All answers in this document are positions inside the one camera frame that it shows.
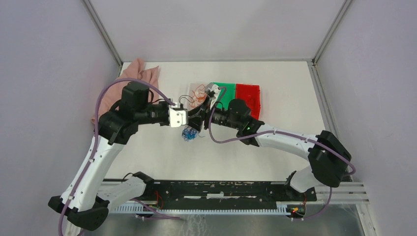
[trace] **white table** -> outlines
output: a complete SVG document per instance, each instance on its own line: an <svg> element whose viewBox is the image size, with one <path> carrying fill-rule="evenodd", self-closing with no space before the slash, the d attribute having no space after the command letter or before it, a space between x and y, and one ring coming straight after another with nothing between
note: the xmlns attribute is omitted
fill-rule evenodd
<svg viewBox="0 0 417 236"><path fill-rule="evenodd" d="M260 120L300 133L324 129L313 82L304 61L149 62L159 65L159 88L175 101L192 82L255 84L261 88ZM236 130L213 125L218 140L233 138ZM216 144L204 138L185 142L183 128L141 125L116 157L106 178L142 171L154 179L283 181L307 165L302 158L271 148L231 142Z"/></svg>

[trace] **tangled blue wire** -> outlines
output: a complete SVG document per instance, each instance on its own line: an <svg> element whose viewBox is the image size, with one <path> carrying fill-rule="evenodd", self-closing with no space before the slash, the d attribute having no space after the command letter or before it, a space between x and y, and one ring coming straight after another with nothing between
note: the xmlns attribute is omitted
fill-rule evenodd
<svg viewBox="0 0 417 236"><path fill-rule="evenodd" d="M184 138L184 141L190 141L197 137L198 131L194 128L191 128L190 126L186 126L184 130L182 131L182 137Z"/></svg>

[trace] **pink towel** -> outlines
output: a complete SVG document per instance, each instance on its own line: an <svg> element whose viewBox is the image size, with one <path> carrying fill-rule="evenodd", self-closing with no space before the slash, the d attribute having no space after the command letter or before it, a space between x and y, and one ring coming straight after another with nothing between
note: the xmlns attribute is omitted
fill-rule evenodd
<svg viewBox="0 0 417 236"><path fill-rule="evenodd" d="M123 73L117 79L135 78L138 80L146 81L158 88L159 66L147 70L143 70L144 68L145 62L142 59L137 58L136 60L132 61L132 63L123 71ZM121 99L121 90L128 83L129 82L121 82L111 86L109 90L107 90L107 92L104 94L103 100L101 100L100 108L98 109L98 117L108 112L112 105ZM155 94L155 101L159 98L159 94L155 91L153 91L153 94Z"/></svg>

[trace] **white wall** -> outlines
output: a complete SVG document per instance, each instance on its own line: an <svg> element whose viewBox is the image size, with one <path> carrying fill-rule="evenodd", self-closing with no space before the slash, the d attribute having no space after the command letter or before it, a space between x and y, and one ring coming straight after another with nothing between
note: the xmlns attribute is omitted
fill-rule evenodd
<svg viewBox="0 0 417 236"><path fill-rule="evenodd" d="M377 232L416 235L417 1L357 0L319 61Z"/></svg>
<svg viewBox="0 0 417 236"><path fill-rule="evenodd" d="M56 235L117 66L80 0L0 3L0 235Z"/></svg>
<svg viewBox="0 0 417 236"><path fill-rule="evenodd" d="M311 59L344 0L91 0L123 61Z"/></svg>

